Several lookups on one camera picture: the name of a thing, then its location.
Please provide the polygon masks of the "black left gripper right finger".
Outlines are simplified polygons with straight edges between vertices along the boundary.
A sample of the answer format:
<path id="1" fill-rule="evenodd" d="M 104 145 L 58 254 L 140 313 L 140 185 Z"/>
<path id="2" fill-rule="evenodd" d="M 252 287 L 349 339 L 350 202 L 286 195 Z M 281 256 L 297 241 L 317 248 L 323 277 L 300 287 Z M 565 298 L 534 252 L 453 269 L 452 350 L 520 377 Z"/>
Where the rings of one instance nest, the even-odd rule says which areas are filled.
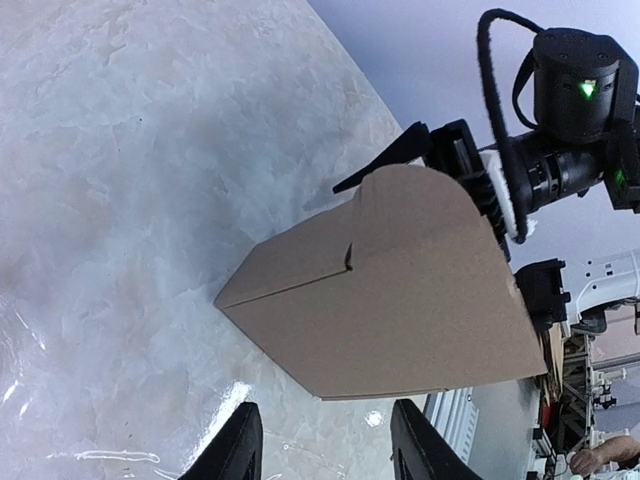
<path id="1" fill-rule="evenodd" d="M 396 479 L 481 480 L 412 400 L 394 402 L 390 430 Z"/>

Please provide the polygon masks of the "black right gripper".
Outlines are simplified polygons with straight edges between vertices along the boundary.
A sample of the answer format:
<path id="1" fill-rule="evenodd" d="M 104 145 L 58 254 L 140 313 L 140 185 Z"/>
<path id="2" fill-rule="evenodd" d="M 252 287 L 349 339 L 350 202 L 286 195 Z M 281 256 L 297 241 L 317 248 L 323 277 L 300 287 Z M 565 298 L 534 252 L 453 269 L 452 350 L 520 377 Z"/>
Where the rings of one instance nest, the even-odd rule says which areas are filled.
<path id="1" fill-rule="evenodd" d="M 519 189 L 525 193 L 526 213 L 533 214 L 559 200 L 563 192 L 563 146 L 536 132 L 513 137 L 511 144 L 519 171 Z M 332 192 L 339 194 L 355 188 L 367 175 L 382 167 L 406 165 L 422 157 L 427 167 L 448 175 L 465 189 L 490 223 L 499 247 L 510 260 L 511 239 L 496 192 L 479 156 L 481 151 L 489 149 L 498 151 L 495 145 L 477 148 L 462 119 L 433 131 L 426 124 L 415 122 L 368 165 L 333 186 Z"/>

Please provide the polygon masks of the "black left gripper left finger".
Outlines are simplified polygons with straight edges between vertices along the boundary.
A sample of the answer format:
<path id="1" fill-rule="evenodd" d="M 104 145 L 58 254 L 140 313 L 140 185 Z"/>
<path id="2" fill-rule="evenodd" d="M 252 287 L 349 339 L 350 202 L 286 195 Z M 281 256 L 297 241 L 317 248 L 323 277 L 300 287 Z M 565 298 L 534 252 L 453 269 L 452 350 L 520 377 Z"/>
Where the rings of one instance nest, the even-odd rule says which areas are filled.
<path id="1" fill-rule="evenodd" d="M 179 480 L 261 479 L 262 454 L 259 407 L 242 402 Z"/>

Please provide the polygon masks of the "brown cardboard box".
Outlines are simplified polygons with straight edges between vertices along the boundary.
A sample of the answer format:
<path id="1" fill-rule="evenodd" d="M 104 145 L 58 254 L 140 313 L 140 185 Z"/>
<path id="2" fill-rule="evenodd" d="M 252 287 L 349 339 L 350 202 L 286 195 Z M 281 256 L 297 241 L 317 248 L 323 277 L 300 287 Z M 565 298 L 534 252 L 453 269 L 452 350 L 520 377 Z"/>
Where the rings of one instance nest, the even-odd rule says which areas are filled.
<path id="1" fill-rule="evenodd" d="M 547 370 L 488 221 L 458 183 L 425 167 L 381 168 L 350 201 L 256 245 L 215 304 L 324 400 Z"/>

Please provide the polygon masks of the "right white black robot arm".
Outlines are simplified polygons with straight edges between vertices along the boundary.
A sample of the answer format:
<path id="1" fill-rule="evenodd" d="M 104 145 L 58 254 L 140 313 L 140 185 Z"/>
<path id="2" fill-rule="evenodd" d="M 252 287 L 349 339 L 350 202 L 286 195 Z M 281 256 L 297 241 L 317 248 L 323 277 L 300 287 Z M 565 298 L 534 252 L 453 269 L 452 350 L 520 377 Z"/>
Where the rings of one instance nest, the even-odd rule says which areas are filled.
<path id="1" fill-rule="evenodd" d="M 541 208 L 603 184 L 617 210 L 639 208 L 639 105 L 636 63 L 611 37 L 572 28 L 537 31 L 512 92 L 534 87 L 527 132 L 512 156 L 478 148 L 464 121 L 430 130 L 417 122 L 368 166 L 373 172 L 419 159 L 457 181 L 491 224 L 500 245 L 517 222 Z M 600 334 L 605 314 L 639 302 L 639 253 L 583 263 L 559 259 L 520 268 L 516 282 L 539 331 Z"/>

